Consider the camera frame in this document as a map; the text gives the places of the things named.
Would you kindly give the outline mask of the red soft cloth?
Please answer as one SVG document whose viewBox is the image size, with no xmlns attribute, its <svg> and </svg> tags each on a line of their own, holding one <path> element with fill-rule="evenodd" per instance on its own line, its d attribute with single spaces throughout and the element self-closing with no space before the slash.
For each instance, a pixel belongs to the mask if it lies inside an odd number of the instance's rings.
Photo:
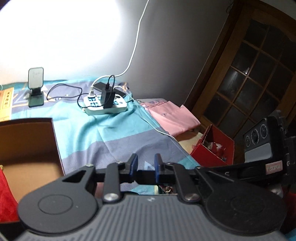
<svg viewBox="0 0 296 241">
<path fill-rule="evenodd" d="M 3 172 L 3 165 L 1 165 L 1 179 L 0 179 L 0 212 L 1 223 L 17 222 L 19 221 L 17 206 L 18 203 L 15 200 L 7 179 Z"/>
</svg>

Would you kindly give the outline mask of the pink folded cloth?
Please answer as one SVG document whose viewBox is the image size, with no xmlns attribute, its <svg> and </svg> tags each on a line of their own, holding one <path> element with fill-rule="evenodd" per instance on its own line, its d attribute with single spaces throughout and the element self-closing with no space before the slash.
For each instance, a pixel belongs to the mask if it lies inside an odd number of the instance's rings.
<svg viewBox="0 0 296 241">
<path fill-rule="evenodd" d="M 201 124 L 184 105 L 177 106 L 165 99 L 141 100 L 140 105 L 173 137 Z"/>
</svg>

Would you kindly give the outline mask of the red cardboard box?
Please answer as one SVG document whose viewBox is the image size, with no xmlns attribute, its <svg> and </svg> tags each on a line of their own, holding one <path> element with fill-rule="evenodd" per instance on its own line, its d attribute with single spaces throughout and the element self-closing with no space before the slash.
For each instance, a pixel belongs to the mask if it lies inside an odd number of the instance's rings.
<svg viewBox="0 0 296 241">
<path fill-rule="evenodd" d="M 193 148 L 191 156 L 203 167 L 233 165 L 234 141 L 210 125 Z"/>
</svg>

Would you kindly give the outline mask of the blue grey bed sheet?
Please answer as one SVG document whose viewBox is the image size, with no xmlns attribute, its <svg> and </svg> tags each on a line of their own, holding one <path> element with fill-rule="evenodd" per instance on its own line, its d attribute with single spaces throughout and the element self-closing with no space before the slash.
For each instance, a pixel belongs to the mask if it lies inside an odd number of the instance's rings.
<svg viewBox="0 0 296 241">
<path fill-rule="evenodd" d="M 75 96 L 87 93 L 88 81 L 69 83 L 52 89 L 45 86 L 43 106 L 28 106 L 29 90 L 16 83 L 11 120 L 52 118 L 57 145 L 65 175 L 86 164 L 97 169 L 114 162 L 125 162 L 137 154 L 141 170 L 154 169 L 154 156 L 161 154 L 164 162 L 174 162 L 188 169 L 197 162 L 182 146 L 164 134 L 159 124 L 137 102 L 130 102 L 119 114 L 88 115 L 76 103 Z"/>
</svg>

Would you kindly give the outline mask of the white power strip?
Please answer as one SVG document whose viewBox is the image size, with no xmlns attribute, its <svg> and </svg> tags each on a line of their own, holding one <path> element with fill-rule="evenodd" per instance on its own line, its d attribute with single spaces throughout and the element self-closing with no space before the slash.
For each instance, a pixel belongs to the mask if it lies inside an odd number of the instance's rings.
<svg viewBox="0 0 296 241">
<path fill-rule="evenodd" d="M 115 94 L 112 105 L 101 103 L 101 95 L 94 97 L 84 97 L 84 110 L 88 115 L 101 115 L 101 114 L 117 114 L 127 110 L 126 101 L 118 94 Z"/>
</svg>

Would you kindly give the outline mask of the black power adapter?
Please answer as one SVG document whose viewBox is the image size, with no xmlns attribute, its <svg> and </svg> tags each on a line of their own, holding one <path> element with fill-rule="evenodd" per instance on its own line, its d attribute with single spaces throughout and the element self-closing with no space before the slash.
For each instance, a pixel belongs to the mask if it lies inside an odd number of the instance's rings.
<svg viewBox="0 0 296 241">
<path fill-rule="evenodd" d="M 113 106 L 115 92 L 112 88 L 103 89 L 101 93 L 101 105 L 103 108 L 111 108 Z"/>
</svg>

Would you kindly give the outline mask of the wooden glass door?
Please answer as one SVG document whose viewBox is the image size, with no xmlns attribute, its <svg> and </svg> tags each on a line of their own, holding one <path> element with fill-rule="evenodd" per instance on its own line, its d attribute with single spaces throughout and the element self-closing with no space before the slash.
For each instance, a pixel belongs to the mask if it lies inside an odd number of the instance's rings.
<svg viewBox="0 0 296 241">
<path fill-rule="evenodd" d="M 295 128 L 295 20 L 262 1 L 234 1 L 186 102 L 200 121 L 239 141 L 278 109 Z"/>
</svg>

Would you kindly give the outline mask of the brown cardboard box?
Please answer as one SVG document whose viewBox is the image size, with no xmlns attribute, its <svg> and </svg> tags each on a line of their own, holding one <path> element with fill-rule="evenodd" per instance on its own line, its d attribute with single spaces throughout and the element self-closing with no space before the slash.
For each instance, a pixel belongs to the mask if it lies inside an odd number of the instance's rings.
<svg viewBox="0 0 296 241">
<path fill-rule="evenodd" d="M 1 165 L 16 201 L 64 176 L 53 119 L 1 122 Z"/>
</svg>

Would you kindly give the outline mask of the phone stand with mirror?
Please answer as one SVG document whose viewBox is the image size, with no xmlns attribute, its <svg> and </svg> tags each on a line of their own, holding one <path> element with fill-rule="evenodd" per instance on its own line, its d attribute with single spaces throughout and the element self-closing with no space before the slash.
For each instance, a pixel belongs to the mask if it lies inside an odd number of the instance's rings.
<svg viewBox="0 0 296 241">
<path fill-rule="evenodd" d="M 28 106 L 30 108 L 44 105 L 44 93 L 41 90 L 44 85 L 44 68 L 30 68 L 28 71 L 29 94 Z"/>
</svg>

